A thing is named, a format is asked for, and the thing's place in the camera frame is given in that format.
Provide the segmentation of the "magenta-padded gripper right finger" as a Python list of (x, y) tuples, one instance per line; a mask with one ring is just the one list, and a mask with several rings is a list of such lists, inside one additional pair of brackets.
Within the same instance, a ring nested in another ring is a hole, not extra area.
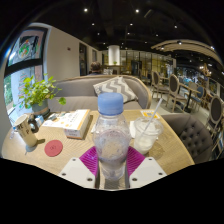
[(145, 157), (133, 147), (128, 148), (125, 184), (128, 188), (140, 188), (166, 176), (153, 157)]

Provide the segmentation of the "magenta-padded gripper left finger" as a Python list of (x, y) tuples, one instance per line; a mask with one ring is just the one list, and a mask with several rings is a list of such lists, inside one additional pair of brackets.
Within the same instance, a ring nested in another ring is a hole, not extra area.
[(72, 157), (58, 176), (84, 188), (97, 188), (99, 163), (96, 148), (91, 147), (79, 158)]

